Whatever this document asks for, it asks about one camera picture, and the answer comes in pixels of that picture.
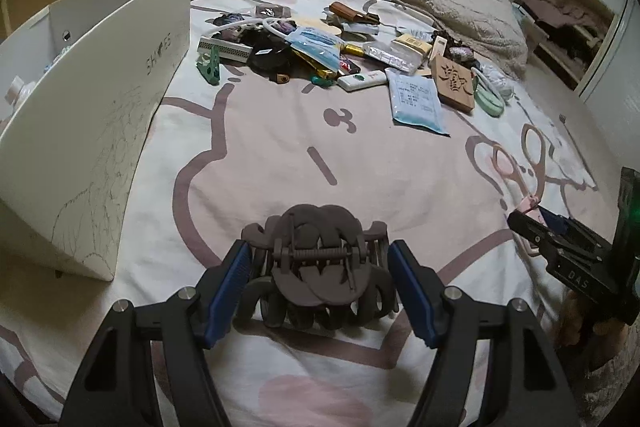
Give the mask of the person right hand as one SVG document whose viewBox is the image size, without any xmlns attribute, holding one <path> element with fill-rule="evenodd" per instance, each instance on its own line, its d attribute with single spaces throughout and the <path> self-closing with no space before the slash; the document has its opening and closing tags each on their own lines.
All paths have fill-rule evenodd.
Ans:
<svg viewBox="0 0 640 427">
<path fill-rule="evenodd" d="M 569 291 L 559 317 L 555 347 L 573 349 L 586 360 L 590 369 L 597 369 L 615 358 L 626 343 L 629 325 L 610 317 L 601 322 L 599 310 L 588 299 Z"/>
</svg>

